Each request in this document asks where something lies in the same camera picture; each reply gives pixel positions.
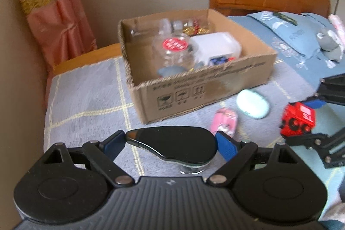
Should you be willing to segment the black glossy oval case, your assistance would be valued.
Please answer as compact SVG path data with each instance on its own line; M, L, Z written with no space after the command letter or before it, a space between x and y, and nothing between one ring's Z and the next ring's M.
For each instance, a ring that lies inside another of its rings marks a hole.
M160 126L128 131L126 141L166 162L188 167L208 165L218 151L215 136L201 127Z

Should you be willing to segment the white plastic container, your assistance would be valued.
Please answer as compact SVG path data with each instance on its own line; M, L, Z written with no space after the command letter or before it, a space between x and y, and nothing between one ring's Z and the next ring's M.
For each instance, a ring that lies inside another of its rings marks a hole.
M190 39L197 63L209 65L212 59L221 57L238 59L242 52L241 44L228 32L216 32L193 36Z

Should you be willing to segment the pink gold curtain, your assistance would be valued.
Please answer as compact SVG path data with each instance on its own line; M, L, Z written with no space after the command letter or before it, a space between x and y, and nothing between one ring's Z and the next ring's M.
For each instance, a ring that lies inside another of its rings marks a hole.
M97 48L81 0L20 0L20 4L50 69Z

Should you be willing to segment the blue floral pillow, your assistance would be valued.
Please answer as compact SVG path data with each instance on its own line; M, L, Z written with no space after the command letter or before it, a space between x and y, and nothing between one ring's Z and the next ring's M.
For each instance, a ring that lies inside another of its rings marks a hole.
M333 25L323 16L314 13L293 14L283 12L283 15L297 21L297 26L273 15L270 11L261 11L248 14L265 25L285 41L291 48L306 57L312 57L320 47L316 39L316 34L322 28L335 31Z

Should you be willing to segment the pink clear keychain toy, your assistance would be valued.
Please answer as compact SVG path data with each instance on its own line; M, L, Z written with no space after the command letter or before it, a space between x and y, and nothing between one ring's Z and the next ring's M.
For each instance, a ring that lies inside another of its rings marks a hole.
M222 131L229 137L233 137L236 132L237 121L238 115L234 110L222 107L213 117L210 132L215 135L218 131Z

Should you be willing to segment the clear round plastic jar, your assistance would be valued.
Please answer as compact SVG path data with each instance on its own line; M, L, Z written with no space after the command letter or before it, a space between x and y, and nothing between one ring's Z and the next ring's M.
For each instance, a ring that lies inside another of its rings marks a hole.
M168 18L158 20L135 20L131 27L132 37L152 37L172 33L171 21Z

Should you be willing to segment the clear jar red label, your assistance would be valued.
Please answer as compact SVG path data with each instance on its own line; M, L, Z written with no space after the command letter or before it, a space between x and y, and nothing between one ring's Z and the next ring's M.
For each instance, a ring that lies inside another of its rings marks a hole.
M183 67L191 69L196 59L198 47L184 33L158 35L152 42L153 61L156 69Z

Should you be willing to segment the red toy train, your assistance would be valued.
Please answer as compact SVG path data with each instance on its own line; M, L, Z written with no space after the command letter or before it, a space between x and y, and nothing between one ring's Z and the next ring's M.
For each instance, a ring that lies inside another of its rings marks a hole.
M283 138L310 134L315 124L315 109L301 102L289 103L281 118L280 134Z

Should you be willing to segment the wooden table edge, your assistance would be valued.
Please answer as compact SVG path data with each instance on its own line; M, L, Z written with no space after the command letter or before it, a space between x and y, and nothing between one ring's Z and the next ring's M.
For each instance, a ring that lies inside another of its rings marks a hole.
M100 61L119 57L121 55L121 45L115 43L65 61L56 66L53 73L55 76L60 75L76 68L84 67L85 65L99 63Z

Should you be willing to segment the grey plush toy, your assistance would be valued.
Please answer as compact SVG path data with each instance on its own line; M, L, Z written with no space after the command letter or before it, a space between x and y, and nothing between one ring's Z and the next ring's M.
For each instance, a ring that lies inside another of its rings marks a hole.
M340 62L344 55L344 46L339 36L332 30L322 28L316 39L323 54L331 61Z

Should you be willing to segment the blue grey checked cloth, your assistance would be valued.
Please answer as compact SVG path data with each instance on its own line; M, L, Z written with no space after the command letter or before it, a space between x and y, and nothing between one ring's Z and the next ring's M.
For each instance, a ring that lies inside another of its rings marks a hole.
M314 86L274 52L248 56L224 67L133 87L136 65L128 56L108 59L54 77L44 128L44 149L62 142L79 147L117 130L146 126L209 129L217 110L237 109L236 92L252 87L267 99L268 115L238 113L234 138L273 147L282 141L279 124L289 102L311 96Z

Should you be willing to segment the light blue round case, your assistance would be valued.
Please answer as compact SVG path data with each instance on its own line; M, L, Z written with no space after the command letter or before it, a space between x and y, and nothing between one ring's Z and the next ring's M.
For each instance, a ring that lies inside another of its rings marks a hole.
M245 115L253 119L265 118L270 110L268 101L250 89L244 89L238 93L236 104Z

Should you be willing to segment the cardboard box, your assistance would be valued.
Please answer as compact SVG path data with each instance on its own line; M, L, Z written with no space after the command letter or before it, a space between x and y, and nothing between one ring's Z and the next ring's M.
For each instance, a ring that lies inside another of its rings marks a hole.
M133 42L135 20L207 17L216 32L228 32L241 44L239 59L161 78L149 39ZM266 83L273 72L277 52L253 32L213 9L169 11L124 19L118 38L125 64L126 83L139 120L143 124L183 115Z

